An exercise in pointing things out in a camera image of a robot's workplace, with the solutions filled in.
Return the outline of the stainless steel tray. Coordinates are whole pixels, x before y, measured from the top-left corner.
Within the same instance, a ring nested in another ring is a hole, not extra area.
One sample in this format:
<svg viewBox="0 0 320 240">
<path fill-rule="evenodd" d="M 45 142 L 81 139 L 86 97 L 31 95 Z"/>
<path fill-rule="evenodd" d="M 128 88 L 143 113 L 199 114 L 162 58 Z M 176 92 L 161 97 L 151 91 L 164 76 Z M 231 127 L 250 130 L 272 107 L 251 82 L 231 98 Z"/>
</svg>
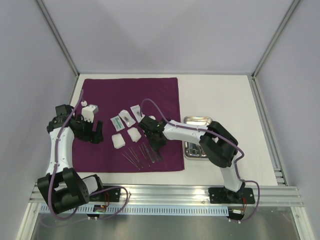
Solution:
<svg viewBox="0 0 320 240">
<path fill-rule="evenodd" d="M 201 126 L 201 127 L 207 127 L 212 121 L 213 121 L 213 119 L 208 117 L 208 116 L 186 116 L 183 119 L 183 123 L 184 124 Z M 202 149 L 202 155 L 201 156 L 189 157 L 187 155 L 187 153 L 186 153 L 186 149 L 188 147 L 188 143 L 193 143 L 195 145 L 199 145 L 200 146 L 199 139 L 196 141 L 195 137 L 192 139 L 191 142 L 187 142 L 187 141 L 183 142 L 183 153 L 184 153 L 184 156 L 188 160 L 206 161 L 208 159 L 207 155 L 206 155 L 206 153 L 205 153 L 205 151 L 204 151 L 204 149 L 202 147 L 201 147 L 201 149 Z"/>
</svg>

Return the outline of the surgical scissors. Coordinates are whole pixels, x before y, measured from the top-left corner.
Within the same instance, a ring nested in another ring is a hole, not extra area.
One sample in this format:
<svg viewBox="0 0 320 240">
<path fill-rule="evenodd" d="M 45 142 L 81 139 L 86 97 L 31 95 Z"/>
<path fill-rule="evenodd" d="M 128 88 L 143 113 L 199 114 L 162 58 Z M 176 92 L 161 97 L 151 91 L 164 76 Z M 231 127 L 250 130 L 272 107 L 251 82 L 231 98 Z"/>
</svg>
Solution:
<svg viewBox="0 0 320 240">
<path fill-rule="evenodd" d="M 189 157 L 198 157 L 199 156 L 197 154 L 196 145 L 194 143 L 191 143 L 191 142 L 188 143 L 188 147 L 186 148 L 186 154 Z"/>
<path fill-rule="evenodd" d="M 202 155 L 202 148 L 200 145 L 195 145 L 196 153 L 201 156 Z"/>
</svg>

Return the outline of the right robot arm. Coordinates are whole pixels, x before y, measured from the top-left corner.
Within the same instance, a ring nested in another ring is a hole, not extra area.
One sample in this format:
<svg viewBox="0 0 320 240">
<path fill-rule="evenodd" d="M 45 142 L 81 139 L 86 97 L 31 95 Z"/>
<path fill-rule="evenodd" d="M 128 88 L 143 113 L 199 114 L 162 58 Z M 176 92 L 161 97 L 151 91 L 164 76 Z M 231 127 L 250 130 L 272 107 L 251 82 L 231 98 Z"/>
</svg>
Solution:
<svg viewBox="0 0 320 240">
<path fill-rule="evenodd" d="M 220 123 L 212 121 L 207 126 L 191 125 L 175 120 L 157 121 L 145 116 L 138 126 L 156 153 L 159 153 L 167 141 L 182 141 L 200 146 L 209 161 L 220 168 L 227 200 L 236 203 L 244 196 L 241 188 L 243 184 L 233 166 L 233 159 L 239 152 L 238 142 Z"/>
</svg>

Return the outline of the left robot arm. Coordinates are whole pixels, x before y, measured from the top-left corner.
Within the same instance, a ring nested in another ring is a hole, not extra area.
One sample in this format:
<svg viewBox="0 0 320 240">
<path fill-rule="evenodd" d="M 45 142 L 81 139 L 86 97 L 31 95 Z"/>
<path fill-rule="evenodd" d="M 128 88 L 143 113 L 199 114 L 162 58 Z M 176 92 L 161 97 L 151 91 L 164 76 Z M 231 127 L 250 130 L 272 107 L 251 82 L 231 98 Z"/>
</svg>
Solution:
<svg viewBox="0 0 320 240">
<path fill-rule="evenodd" d="M 87 204 L 90 197 L 95 201 L 104 197 L 101 179 L 96 174 L 81 178 L 73 167 L 72 157 L 74 139 L 92 144 L 103 142 L 103 122 L 94 125 L 98 110 L 98 106 L 90 104 L 76 114 L 71 105 L 59 105 L 55 108 L 56 116 L 46 127 L 51 140 L 50 160 L 37 186 L 56 215 Z"/>
</svg>

